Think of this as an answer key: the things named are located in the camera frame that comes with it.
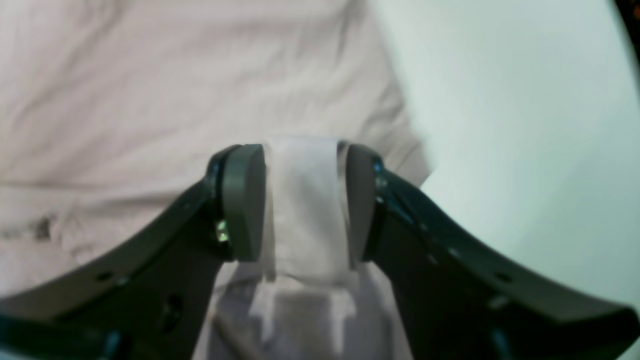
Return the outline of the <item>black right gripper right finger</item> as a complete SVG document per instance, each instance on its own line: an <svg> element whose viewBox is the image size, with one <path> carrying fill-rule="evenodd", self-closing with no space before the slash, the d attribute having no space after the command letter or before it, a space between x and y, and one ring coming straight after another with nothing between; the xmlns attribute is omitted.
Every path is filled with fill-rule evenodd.
<svg viewBox="0 0 640 360"><path fill-rule="evenodd" d="M349 252L390 281L416 360L615 360L625 304L576 291L476 239L363 145L345 155Z"/></svg>

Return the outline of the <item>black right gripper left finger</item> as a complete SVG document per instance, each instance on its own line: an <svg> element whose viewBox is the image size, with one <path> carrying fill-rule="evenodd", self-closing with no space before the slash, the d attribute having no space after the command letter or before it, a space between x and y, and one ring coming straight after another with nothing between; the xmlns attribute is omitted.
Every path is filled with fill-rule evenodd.
<svg viewBox="0 0 640 360"><path fill-rule="evenodd" d="M205 176L137 234L64 276L1 300L3 360L189 360L226 263L256 262L262 145L211 157Z"/></svg>

